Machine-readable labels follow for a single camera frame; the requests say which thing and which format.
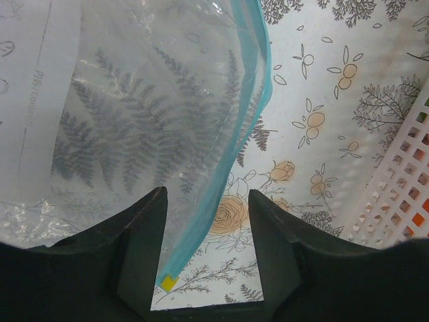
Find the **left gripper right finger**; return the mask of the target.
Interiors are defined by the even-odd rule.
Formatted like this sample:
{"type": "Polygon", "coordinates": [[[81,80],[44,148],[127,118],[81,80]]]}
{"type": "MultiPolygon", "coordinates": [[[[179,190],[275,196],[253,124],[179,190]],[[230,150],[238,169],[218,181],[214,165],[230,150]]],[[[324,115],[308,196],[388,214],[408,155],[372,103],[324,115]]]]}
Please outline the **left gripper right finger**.
{"type": "Polygon", "coordinates": [[[322,231],[257,190],[249,216],[269,321],[427,321],[428,240],[376,250],[322,231]]]}

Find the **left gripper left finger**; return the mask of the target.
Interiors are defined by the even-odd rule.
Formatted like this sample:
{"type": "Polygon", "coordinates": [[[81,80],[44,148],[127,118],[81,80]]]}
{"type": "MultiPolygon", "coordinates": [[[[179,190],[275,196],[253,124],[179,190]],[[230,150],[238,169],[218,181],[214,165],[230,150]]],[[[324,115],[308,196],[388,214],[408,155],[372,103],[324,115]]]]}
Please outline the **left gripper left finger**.
{"type": "Polygon", "coordinates": [[[167,190],[57,242],[1,245],[2,321],[145,321],[160,259],[167,190]]]}

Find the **clear zip top bag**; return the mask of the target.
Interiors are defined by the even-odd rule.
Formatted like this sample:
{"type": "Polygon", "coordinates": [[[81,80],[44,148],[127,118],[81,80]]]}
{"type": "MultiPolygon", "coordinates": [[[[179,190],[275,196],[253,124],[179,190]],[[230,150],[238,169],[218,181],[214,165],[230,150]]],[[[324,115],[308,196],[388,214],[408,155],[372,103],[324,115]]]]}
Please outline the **clear zip top bag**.
{"type": "Polygon", "coordinates": [[[272,87],[258,1],[2,1],[1,241],[51,247],[169,192],[168,291],[272,87]]]}

